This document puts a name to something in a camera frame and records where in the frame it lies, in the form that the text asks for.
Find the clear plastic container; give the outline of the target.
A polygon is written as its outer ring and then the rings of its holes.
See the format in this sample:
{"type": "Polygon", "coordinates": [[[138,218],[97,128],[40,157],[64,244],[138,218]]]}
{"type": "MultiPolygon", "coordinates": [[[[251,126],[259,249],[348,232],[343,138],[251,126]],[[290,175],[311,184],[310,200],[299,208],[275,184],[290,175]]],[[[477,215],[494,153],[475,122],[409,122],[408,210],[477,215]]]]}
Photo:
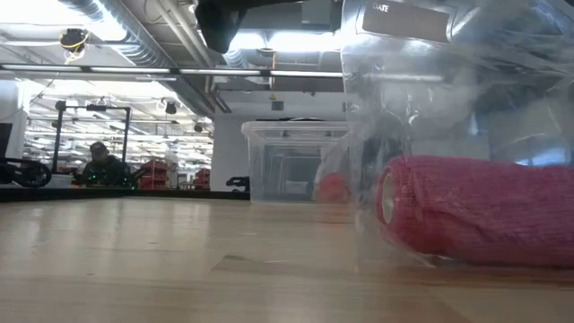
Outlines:
{"type": "Polygon", "coordinates": [[[316,188],[329,173],[341,174],[350,190],[347,124],[337,121],[250,121],[250,196],[255,203],[319,203],[316,188]]]}

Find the clear plastic wrapper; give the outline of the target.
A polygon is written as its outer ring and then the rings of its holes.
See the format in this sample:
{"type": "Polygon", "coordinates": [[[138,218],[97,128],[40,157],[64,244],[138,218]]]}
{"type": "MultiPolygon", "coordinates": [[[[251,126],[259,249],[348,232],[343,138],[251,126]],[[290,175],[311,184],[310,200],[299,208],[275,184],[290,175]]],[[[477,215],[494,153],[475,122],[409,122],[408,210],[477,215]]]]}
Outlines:
{"type": "Polygon", "coordinates": [[[396,157],[574,166],[574,0],[344,0],[341,59],[362,268],[472,265],[382,231],[396,157]]]}

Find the pink elastic bandage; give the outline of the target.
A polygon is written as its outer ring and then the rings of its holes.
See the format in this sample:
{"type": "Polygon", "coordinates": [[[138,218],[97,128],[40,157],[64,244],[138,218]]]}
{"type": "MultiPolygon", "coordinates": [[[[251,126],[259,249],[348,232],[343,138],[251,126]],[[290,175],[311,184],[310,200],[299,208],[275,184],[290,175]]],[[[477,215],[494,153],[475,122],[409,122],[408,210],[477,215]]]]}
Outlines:
{"type": "Polygon", "coordinates": [[[400,156],[384,168],[377,198],[382,231],[416,254],[574,267],[574,166],[400,156]]]}

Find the small red object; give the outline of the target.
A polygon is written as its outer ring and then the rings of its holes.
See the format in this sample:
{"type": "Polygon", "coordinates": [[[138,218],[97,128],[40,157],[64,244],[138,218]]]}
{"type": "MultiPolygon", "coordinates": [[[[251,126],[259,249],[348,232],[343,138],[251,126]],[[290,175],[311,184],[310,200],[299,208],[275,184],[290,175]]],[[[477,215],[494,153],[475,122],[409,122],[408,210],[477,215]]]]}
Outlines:
{"type": "Polygon", "coordinates": [[[350,195],[345,178],[339,173],[325,175],[316,188],[316,200],[322,204],[347,204],[350,195]]]}

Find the small black background device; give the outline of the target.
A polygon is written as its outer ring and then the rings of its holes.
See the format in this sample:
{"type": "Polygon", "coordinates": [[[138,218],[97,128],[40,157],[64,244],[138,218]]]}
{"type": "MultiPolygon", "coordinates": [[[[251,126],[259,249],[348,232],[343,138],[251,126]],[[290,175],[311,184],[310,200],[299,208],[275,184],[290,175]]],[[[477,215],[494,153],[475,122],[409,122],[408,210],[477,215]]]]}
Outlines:
{"type": "Polygon", "coordinates": [[[246,177],[232,177],[225,183],[228,188],[232,188],[232,192],[245,192],[250,191],[249,176],[246,177]]]}

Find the red storage shelf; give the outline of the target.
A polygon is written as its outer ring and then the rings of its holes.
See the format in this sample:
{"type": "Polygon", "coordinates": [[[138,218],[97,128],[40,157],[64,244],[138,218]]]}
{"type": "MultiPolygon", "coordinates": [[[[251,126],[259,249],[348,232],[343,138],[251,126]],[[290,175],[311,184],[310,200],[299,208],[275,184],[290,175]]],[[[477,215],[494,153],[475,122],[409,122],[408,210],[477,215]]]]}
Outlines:
{"type": "Polygon", "coordinates": [[[194,190],[210,191],[211,171],[206,168],[200,169],[194,176],[194,190]]]}
{"type": "Polygon", "coordinates": [[[139,188],[143,190],[162,190],[167,188],[168,164],[164,160],[152,159],[140,167],[142,176],[139,188]]]}

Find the ceiling strip light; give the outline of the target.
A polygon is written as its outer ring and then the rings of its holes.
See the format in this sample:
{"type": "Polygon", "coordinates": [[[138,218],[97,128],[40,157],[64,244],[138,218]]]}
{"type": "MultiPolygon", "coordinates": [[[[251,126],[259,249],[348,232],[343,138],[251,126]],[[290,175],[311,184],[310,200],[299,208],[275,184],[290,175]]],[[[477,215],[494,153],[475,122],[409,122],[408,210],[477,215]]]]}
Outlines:
{"type": "Polygon", "coordinates": [[[25,65],[0,63],[2,71],[77,73],[77,74],[149,74],[149,75],[202,75],[240,77],[302,77],[302,78],[342,78],[340,72],[268,70],[268,69],[221,69],[221,68],[176,68],[176,67],[117,67],[88,65],[25,65]]]}

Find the person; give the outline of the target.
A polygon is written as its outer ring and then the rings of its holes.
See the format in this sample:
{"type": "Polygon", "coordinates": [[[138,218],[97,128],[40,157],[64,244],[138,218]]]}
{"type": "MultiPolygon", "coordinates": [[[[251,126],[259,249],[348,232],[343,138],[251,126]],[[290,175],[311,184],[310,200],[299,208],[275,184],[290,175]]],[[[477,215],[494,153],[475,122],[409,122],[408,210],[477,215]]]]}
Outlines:
{"type": "Polygon", "coordinates": [[[80,187],[129,188],[131,170],[129,166],[109,153],[103,142],[90,146],[91,160],[85,165],[78,181],[80,187]]]}

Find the black aluminium table frame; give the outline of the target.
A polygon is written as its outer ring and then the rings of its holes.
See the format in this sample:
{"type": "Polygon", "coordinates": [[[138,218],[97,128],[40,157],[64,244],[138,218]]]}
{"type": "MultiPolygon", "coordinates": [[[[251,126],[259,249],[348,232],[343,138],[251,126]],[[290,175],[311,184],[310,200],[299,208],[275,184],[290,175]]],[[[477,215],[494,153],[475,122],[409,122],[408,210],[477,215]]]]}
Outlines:
{"type": "Polygon", "coordinates": [[[248,201],[248,192],[132,190],[126,188],[0,188],[0,203],[150,197],[248,201]]]}

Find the ribbed silver ceiling duct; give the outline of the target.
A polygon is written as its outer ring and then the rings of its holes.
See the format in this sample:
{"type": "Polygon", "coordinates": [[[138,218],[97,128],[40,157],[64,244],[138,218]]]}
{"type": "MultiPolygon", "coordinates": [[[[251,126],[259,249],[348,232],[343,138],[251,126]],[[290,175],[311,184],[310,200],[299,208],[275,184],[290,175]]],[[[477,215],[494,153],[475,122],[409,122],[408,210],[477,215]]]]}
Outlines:
{"type": "MultiPolygon", "coordinates": [[[[176,63],[161,48],[152,35],[136,19],[121,0],[58,0],[67,8],[86,16],[90,22],[117,22],[126,32],[121,42],[126,47],[118,52],[138,67],[168,67],[176,63]]],[[[175,81],[160,81],[161,85],[173,90],[178,97],[197,115],[212,118],[223,106],[215,96],[204,91],[204,81],[199,84],[186,78],[175,81]]]]}

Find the black background rig frame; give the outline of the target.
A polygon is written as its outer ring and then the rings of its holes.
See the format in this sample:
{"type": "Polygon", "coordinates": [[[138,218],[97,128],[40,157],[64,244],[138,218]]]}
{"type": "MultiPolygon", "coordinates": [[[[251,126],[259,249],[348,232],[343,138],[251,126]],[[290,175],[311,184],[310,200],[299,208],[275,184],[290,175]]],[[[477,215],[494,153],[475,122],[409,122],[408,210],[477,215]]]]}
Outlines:
{"type": "Polygon", "coordinates": [[[56,136],[55,136],[55,144],[54,144],[54,153],[52,157],[52,164],[51,164],[51,172],[57,173],[57,162],[59,157],[59,148],[60,148],[60,140],[62,135],[62,127],[64,122],[64,113],[68,109],[85,109],[86,111],[92,112],[105,112],[108,109],[110,110],[123,110],[126,114],[124,118],[124,138],[123,138],[123,146],[122,146],[122,162],[126,161],[126,153],[127,153],[127,142],[128,142],[128,132],[131,123],[132,117],[132,109],[130,107],[111,107],[105,105],[96,105],[96,104],[88,104],[87,106],[68,106],[65,100],[58,100],[56,103],[55,108],[57,109],[57,126],[56,126],[56,136]]]}

